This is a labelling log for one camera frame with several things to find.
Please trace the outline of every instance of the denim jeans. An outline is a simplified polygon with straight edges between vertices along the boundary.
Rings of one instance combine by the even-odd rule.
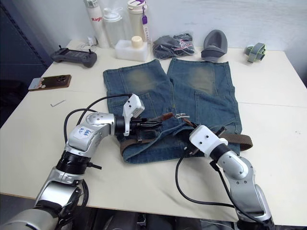
[[[151,62],[104,71],[107,95],[135,93],[143,101],[143,118],[158,117],[172,112],[186,113],[189,120],[206,125],[212,131],[222,126],[228,133],[240,134],[242,130],[235,88],[231,82],[228,63],[183,61],[173,58],[167,75],[160,62]],[[122,115],[126,98],[110,98],[110,113]],[[152,139],[146,144],[127,147],[123,159],[129,163],[147,163],[179,158],[189,144],[193,129],[182,119],[174,117],[163,122],[157,130],[141,131],[142,139]],[[120,142],[135,136],[117,136]],[[239,154],[238,144],[229,147]]]

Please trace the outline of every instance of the plastic bottle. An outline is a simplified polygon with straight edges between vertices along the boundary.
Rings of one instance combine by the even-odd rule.
[[[119,40],[125,39],[125,31],[123,26],[123,18],[119,14],[122,8],[111,9],[104,8],[104,22],[106,26],[106,34],[112,48],[115,47]]]
[[[127,2],[127,8],[129,12],[129,18],[132,26],[132,32],[134,36],[140,36],[145,41],[142,16],[147,9],[145,0],[129,0]]]
[[[106,29],[103,24],[102,12],[98,0],[84,0],[88,16],[93,25],[100,48],[108,48]]]
[[[140,36],[133,36],[130,40],[119,40],[115,46],[116,58],[132,61],[146,61],[147,42]]]

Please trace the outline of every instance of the faded knee area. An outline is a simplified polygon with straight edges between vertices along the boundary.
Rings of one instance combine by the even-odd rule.
[[[156,82],[151,73],[141,69],[132,70],[125,79],[126,87],[131,92],[147,92],[156,86]]]
[[[210,95],[217,95],[215,88],[215,75],[211,67],[198,67],[189,73],[189,85]]]

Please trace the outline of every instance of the remote controller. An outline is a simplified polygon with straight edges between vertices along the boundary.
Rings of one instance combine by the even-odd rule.
[[[85,67],[92,67],[97,61],[97,54],[89,49],[89,52],[62,48],[50,55],[55,62],[71,61],[82,63]]]

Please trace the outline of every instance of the smartphone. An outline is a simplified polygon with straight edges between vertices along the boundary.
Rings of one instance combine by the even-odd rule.
[[[51,90],[67,88],[71,81],[71,75],[58,75],[44,78],[34,78],[28,88],[29,91]]]

